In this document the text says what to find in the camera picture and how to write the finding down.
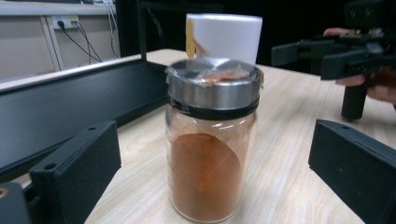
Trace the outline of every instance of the cinnamon powder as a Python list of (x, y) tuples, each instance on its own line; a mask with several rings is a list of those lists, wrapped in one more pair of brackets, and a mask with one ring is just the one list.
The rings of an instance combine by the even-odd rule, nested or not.
[(235, 153), (207, 133), (179, 136), (171, 146), (172, 200), (179, 212), (199, 221), (218, 221), (235, 210), (242, 169)]

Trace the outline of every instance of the wall outlet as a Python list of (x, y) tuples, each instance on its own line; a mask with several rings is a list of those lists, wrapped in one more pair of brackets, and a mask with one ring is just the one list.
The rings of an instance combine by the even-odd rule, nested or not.
[(64, 29), (75, 29), (78, 28), (75, 24), (78, 21), (78, 16), (52, 16), (52, 24), (55, 30), (60, 30), (58, 22), (62, 21), (64, 23)]

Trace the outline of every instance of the white cup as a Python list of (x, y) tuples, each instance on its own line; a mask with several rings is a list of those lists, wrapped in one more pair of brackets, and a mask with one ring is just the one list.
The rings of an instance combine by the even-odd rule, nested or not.
[(186, 52), (190, 58), (229, 58), (255, 64), (261, 32), (261, 17), (188, 13)]

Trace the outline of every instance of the spice jar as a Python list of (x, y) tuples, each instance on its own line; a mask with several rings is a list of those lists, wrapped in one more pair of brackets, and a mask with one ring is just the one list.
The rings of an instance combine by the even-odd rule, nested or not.
[(240, 201), (263, 73), (215, 58), (174, 63), (166, 73), (170, 200), (193, 221), (224, 220)]

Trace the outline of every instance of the stainless steel lid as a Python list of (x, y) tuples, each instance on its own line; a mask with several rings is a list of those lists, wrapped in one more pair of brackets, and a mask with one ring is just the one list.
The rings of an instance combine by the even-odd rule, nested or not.
[(230, 59), (198, 58), (167, 67), (168, 94), (180, 105), (235, 110), (259, 102), (263, 72)]

